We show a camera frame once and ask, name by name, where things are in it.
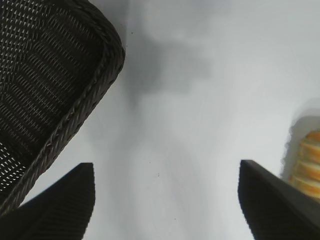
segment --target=orange and white object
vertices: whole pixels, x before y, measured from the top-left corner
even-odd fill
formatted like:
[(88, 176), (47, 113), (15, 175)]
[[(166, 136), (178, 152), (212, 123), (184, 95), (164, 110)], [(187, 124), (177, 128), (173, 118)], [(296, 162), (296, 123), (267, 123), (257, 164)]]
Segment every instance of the orange and white object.
[(320, 130), (310, 132), (300, 141), (289, 183), (320, 201)]

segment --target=white surface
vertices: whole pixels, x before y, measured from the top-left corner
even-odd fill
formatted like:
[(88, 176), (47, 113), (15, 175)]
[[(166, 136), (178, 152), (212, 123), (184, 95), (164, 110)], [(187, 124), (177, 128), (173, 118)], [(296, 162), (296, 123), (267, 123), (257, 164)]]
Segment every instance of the white surface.
[(86, 240), (253, 239), (240, 159), (279, 175), (291, 126), (319, 115), (320, 2), (92, 2), (125, 67), (27, 199), (93, 162)]

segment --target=woven mesh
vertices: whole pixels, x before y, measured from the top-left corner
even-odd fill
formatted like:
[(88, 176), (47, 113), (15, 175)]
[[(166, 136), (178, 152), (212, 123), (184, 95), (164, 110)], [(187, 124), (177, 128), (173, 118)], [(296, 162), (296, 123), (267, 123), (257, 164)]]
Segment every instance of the woven mesh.
[[(239, 202), (256, 240), (319, 240), (320, 222), (308, 211), (320, 214), (320, 205), (282, 182), (259, 171), (245, 161), (241, 162), (238, 195)], [(287, 199), (278, 194), (280, 186), (292, 196)], [(297, 201), (301, 209), (294, 207)]]
[(1, 204), (92, 80), (103, 43), (48, 0), (0, 0), (0, 29)]
[(1, 217), (1, 239), (81, 240), (94, 205), (93, 165), (81, 163), (46, 191)]

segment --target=orange stripe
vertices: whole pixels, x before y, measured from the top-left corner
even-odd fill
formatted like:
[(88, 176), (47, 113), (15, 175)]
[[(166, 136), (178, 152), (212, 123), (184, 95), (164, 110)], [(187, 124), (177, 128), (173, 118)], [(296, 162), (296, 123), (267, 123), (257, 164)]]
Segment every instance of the orange stripe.
[(312, 166), (303, 165), (299, 162), (296, 166), (296, 171), (303, 176), (320, 181), (320, 169), (312, 168)]

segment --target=white floor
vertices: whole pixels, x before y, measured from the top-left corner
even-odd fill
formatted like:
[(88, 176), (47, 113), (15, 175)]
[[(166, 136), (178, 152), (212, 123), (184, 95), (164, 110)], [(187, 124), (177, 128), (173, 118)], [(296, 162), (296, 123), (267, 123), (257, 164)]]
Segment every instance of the white floor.
[(93, 162), (86, 240), (252, 240), (239, 163), (279, 176), (291, 127), (320, 116), (320, 1), (92, 2), (125, 67), (27, 199)]

